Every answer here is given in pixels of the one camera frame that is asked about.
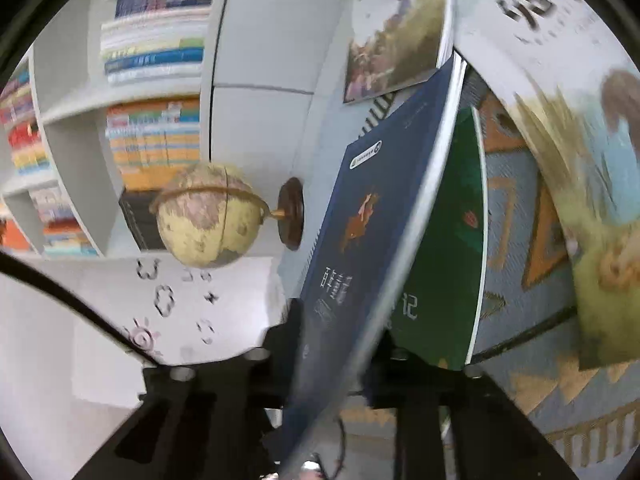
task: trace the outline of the brown animal illustration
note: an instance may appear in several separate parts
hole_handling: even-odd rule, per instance
[[[341,253],[346,250],[351,240],[364,236],[369,219],[373,215],[373,206],[376,205],[379,199],[380,196],[377,193],[369,193],[362,201],[358,214],[349,217],[347,227],[344,229],[344,235],[342,236],[342,243],[340,244]]]
[[[629,124],[629,137],[640,160],[640,80],[626,70],[613,70],[602,83],[600,98],[609,133],[618,130],[625,118]]]

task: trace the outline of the white bookshelf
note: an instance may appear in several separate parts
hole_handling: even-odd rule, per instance
[[[106,109],[137,100],[198,95],[201,77],[172,76],[108,84],[100,59],[100,32],[102,23],[113,20],[115,3],[116,0],[70,0],[47,24],[20,62],[22,66],[28,63],[34,114],[50,168],[18,174],[11,161],[7,132],[3,132],[0,198],[33,248],[31,253],[14,251],[12,254],[49,259],[43,254],[44,226],[29,192],[57,185],[98,256],[50,259],[141,255],[118,204],[123,184],[104,136]],[[210,14],[205,60],[213,58],[207,51],[211,48],[209,38],[218,36],[222,12],[222,4],[217,4]],[[201,108],[207,109],[208,121],[208,102],[205,107],[201,104]],[[208,127],[201,130],[206,137],[201,146],[206,146]],[[202,158],[208,158],[208,148],[202,151]]]

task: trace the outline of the globe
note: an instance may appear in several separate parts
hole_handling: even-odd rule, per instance
[[[212,162],[179,173],[159,198],[162,241],[188,267],[221,267],[237,260],[270,214],[239,170]]]

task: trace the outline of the wire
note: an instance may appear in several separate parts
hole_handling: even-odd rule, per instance
[[[46,276],[39,270],[36,270],[17,258],[0,251],[0,272],[14,280],[17,280],[18,282],[32,286],[36,290],[39,290],[40,292],[52,297],[54,300],[58,300],[60,303],[68,306],[69,309],[83,317],[98,330],[101,330],[105,335],[111,337],[111,339],[126,348],[127,351],[133,352],[138,355],[138,357],[144,359],[147,363],[157,367],[164,366],[161,362],[143,351],[143,349],[135,346],[131,341],[129,341],[129,339],[124,337],[118,330],[100,316],[100,314],[78,298],[74,293],[54,282],[49,276]]]
[[[335,472],[332,476],[329,476],[324,468],[324,464],[322,464],[322,459],[318,453],[314,453],[314,459],[316,463],[320,466],[320,474],[324,480],[335,480],[338,478],[338,475],[344,468],[344,459],[347,455],[347,432],[344,430],[344,422],[342,421],[342,417],[336,417],[335,421],[338,423],[338,428],[340,428],[340,455],[338,456],[338,466],[335,468]]]

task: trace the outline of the magazine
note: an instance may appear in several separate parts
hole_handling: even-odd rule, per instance
[[[453,0],[353,0],[344,102],[426,81],[452,51]]]
[[[558,210],[574,273],[580,366],[637,358],[638,69],[584,0],[457,6],[456,49],[511,115]]]

